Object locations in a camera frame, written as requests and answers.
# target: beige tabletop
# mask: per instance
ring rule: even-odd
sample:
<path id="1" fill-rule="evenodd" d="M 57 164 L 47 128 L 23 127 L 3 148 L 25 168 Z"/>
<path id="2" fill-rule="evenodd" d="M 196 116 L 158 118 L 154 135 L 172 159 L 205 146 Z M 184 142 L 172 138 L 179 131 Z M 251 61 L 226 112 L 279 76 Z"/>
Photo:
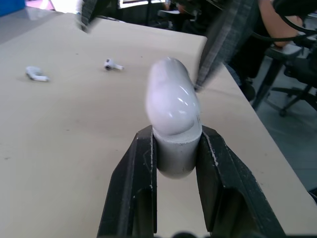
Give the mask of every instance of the beige tabletop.
<path id="1" fill-rule="evenodd" d="M 22 33 L 0 45 L 0 237 L 94 238 L 111 173 L 149 125 L 151 64 L 175 57 L 193 76 L 205 39 L 108 20 L 86 34 L 72 14 L 29 31 L 18 22 Z M 106 72 L 107 58 L 125 70 Z M 27 79 L 29 65 L 51 82 Z M 204 125 L 251 169 L 285 232 L 317 234 L 317 206 L 228 71 L 199 98 Z M 196 175 L 158 173 L 158 235 L 181 230 L 207 233 Z"/>

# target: gray floor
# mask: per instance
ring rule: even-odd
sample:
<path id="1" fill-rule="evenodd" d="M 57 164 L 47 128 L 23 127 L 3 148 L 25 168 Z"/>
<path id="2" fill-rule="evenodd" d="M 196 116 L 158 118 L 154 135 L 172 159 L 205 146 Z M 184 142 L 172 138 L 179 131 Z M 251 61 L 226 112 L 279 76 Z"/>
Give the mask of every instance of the gray floor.
<path id="1" fill-rule="evenodd" d="M 270 62 L 270 58 L 264 59 L 259 74 L 254 79 L 256 90 L 264 79 Z M 274 86 L 305 87 L 305 84 L 296 79 L 285 76 L 283 70 Z M 271 92 L 267 100 L 269 103 L 264 101 L 257 111 L 259 118 L 306 189 L 317 187 L 317 112 L 305 101 L 299 101 L 282 118 L 277 107 L 282 107 L 286 102 L 285 94 Z"/>

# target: blue object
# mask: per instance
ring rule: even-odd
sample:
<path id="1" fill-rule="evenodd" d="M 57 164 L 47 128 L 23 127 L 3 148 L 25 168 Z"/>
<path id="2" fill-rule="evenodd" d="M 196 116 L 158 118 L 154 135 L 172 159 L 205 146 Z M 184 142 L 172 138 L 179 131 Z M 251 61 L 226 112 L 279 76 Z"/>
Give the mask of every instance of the blue object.
<path id="1" fill-rule="evenodd" d="M 0 16 L 25 8 L 24 0 L 0 0 Z"/>

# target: wireless earbud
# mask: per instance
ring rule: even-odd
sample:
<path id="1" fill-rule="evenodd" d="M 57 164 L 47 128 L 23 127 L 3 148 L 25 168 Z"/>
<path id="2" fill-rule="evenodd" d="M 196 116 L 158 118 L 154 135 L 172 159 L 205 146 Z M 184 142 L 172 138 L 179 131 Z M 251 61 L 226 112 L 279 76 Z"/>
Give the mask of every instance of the wireless earbud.
<path id="1" fill-rule="evenodd" d="M 194 86 L 180 61 L 153 64 L 145 104 L 158 144 L 158 170 L 174 179 L 188 175 L 196 164 L 202 124 Z"/>
<path id="2" fill-rule="evenodd" d="M 123 70 L 124 68 L 118 64 L 115 64 L 113 60 L 107 59 L 104 63 L 104 67 L 106 70 L 112 70 L 112 69 L 118 69 L 118 70 Z"/>
<path id="3" fill-rule="evenodd" d="M 47 76 L 43 75 L 43 72 L 38 67 L 28 66 L 25 71 L 26 75 L 34 81 L 48 82 L 50 80 Z"/>

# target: chair wheel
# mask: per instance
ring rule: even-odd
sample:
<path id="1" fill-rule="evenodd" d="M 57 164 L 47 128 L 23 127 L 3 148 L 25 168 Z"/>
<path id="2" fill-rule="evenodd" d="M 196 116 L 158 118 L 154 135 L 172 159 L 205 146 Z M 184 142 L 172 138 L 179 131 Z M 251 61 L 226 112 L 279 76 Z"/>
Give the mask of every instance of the chair wheel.
<path id="1" fill-rule="evenodd" d="M 285 117 L 285 116 L 287 115 L 287 111 L 284 110 L 284 109 L 282 109 L 282 110 L 279 111 L 279 115 L 280 115 L 281 117 Z"/>

